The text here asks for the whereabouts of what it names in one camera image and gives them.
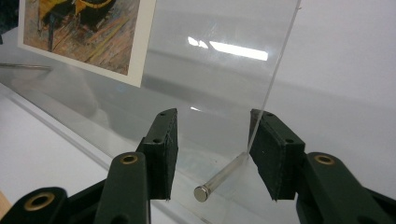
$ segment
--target transparent glass sheet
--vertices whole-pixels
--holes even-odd
[[[264,223],[271,199],[251,160],[205,203],[193,190],[248,150],[250,110],[264,106],[298,6],[157,1],[141,88],[19,49],[12,30],[0,63],[51,69],[0,68],[0,81],[111,157],[134,151],[155,116],[177,108],[172,200],[208,223]]]

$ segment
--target white border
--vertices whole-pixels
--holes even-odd
[[[126,76],[88,63],[83,63],[78,60],[70,59],[62,55],[51,53],[43,49],[37,49],[23,44],[25,3],[26,0],[20,0],[18,47],[30,50],[32,52],[44,55],[46,57],[64,63],[74,65],[79,68],[92,71],[105,77],[116,79],[117,81],[140,87],[142,82],[146,54],[149,46],[149,34],[151,30],[152,19],[154,17],[156,0],[140,0],[139,9],[137,12],[137,21],[134,29],[134,43],[131,51],[131,59],[129,61],[128,74]]]

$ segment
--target postcard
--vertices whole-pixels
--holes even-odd
[[[18,46],[140,87],[156,0],[21,0]]]

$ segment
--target painting print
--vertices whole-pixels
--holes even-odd
[[[155,0],[21,0],[20,6],[20,47],[140,86]]]

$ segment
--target silver rod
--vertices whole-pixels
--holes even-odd
[[[51,70],[49,66],[31,65],[31,64],[16,64],[16,63],[0,63],[0,68],[19,68],[19,69],[33,69],[33,70]]]
[[[246,152],[242,152],[233,161],[228,163],[221,171],[215,174],[204,185],[201,185],[194,190],[194,197],[198,202],[205,202],[209,195],[222,183],[224,180],[238,168],[245,158],[248,156]]]

